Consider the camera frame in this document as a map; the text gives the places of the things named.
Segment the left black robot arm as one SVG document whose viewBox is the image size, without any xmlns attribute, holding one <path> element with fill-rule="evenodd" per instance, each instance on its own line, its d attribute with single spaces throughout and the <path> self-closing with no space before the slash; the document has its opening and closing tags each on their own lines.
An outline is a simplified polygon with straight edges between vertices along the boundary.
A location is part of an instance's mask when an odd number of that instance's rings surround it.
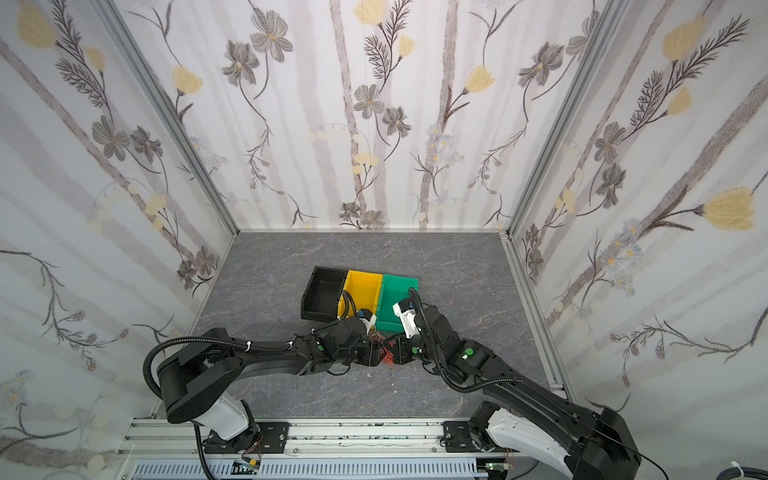
<svg viewBox="0 0 768 480">
<path fill-rule="evenodd" d="M 256 342 L 231 337 L 224 328 L 201 336 L 167 340 L 146 355 L 142 374 L 150 391 L 162 400 L 171 424 L 190 422 L 209 430 L 197 451 L 229 454 L 266 446 L 265 432 L 247 402 L 227 394 L 234 382 L 266 375 L 329 373 L 373 358 L 369 338 L 377 316 L 355 308 L 344 291 L 344 310 L 334 322 L 294 335 L 286 342 Z"/>
</svg>

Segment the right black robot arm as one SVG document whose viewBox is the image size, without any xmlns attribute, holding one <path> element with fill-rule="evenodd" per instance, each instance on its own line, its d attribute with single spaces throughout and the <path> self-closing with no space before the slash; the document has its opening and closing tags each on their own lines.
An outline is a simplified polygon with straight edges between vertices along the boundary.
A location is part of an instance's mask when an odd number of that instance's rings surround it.
<svg viewBox="0 0 768 480">
<path fill-rule="evenodd" d="M 463 339 L 416 289 L 392 307 L 409 356 L 434 367 L 452 390 L 487 399 L 470 428 L 479 448 L 523 453 L 568 479 L 633 479 L 642 457 L 623 417 L 563 398 L 521 374 L 487 346 Z"/>
</svg>

